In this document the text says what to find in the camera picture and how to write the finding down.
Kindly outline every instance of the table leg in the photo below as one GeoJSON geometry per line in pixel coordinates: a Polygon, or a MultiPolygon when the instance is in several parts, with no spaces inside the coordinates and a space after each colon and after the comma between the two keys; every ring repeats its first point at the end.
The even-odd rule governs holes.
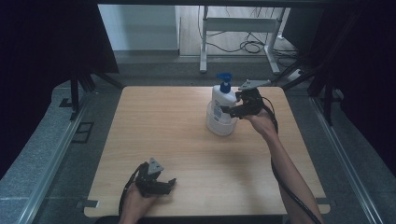
{"type": "Polygon", "coordinates": [[[199,71],[206,73],[206,23],[207,23],[208,6],[204,8],[204,17],[202,20],[202,44],[201,44],[201,61],[199,71]]]}
{"type": "Polygon", "coordinates": [[[125,85],[118,82],[117,80],[115,80],[114,78],[110,77],[108,74],[99,72],[99,71],[93,71],[93,73],[95,75],[97,75],[98,77],[100,77],[101,79],[103,79],[104,81],[110,83],[111,85],[117,87],[118,89],[122,90],[125,85]]]}
{"type": "Polygon", "coordinates": [[[268,45],[265,45],[265,55],[268,58],[268,62],[271,65],[271,69],[275,75],[280,73],[279,67],[277,66],[276,60],[274,59],[273,50],[274,44],[277,38],[277,33],[279,32],[280,25],[282,24],[283,15],[285,14],[285,8],[282,7],[282,11],[280,12],[279,16],[276,18],[276,25],[274,31],[270,35],[268,45]]]}
{"type": "Polygon", "coordinates": [[[74,120],[79,111],[79,101],[78,101],[78,74],[76,70],[71,71],[70,77],[70,91],[72,97],[72,116],[70,120],[74,120]]]}

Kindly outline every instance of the forearm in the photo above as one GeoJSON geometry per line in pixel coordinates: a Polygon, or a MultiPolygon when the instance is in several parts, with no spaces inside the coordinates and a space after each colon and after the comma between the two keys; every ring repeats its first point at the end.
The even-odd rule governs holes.
{"type": "Polygon", "coordinates": [[[122,213],[119,224],[137,224],[137,220],[131,213],[122,213]]]}
{"type": "MultiPolygon", "coordinates": [[[[283,148],[277,134],[268,135],[265,140],[280,179],[303,203],[305,203],[320,222],[324,223],[312,191],[306,185],[306,182],[290,159],[285,148],[283,148]]],[[[311,218],[298,206],[289,194],[283,190],[282,187],[279,186],[279,188],[291,223],[312,223],[311,218]]]]}

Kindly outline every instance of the pump bottle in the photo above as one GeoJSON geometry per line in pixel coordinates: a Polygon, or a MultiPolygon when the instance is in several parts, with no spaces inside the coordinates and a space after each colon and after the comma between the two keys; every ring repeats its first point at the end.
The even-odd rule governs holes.
{"type": "Polygon", "coordinates": [[[235,93],[231,90],[230,73],[217,75],[223,82],[212,89],[212,101],[206,112],[206,125],[210,131],[219,135],[227,135],[233,132],[237,119],[232,119],[229,114],[221,111],[221,106],[235,106],[235,93]]]}

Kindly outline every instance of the hand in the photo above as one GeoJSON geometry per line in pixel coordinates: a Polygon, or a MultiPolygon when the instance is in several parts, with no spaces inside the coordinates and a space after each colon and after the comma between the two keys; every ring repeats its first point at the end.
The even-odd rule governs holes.
{"type": "Polygon", "coordinates": [[[147,213],[149,208],[159,198],[159,195],[150,195],[148,198],[143,197],[137,186],[133,183],[125,196],[120,224],[135,224],[147,213]]]}
{"type": "Polygon", "coordinates": [[[257,115],[244,116],[244,119],[249,120],[253,128],[261,134],[266,141],[277,137],[274,123],[271,121],[271,117],[268,112],[264,109],[262,109],[257,115]]]}

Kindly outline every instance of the blue cap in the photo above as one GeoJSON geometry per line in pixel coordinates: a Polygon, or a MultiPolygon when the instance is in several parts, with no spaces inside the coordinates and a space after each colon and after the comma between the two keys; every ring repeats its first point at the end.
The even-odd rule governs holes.
{"type": "Polygon", "coordinates": [[[231,78],[233,75],[231,73],[220,73],[217,75],[218,78],[222,79],[223,82],[220,85],[220,91],[222,93],[228,93],[231,91],[231,78]]]}

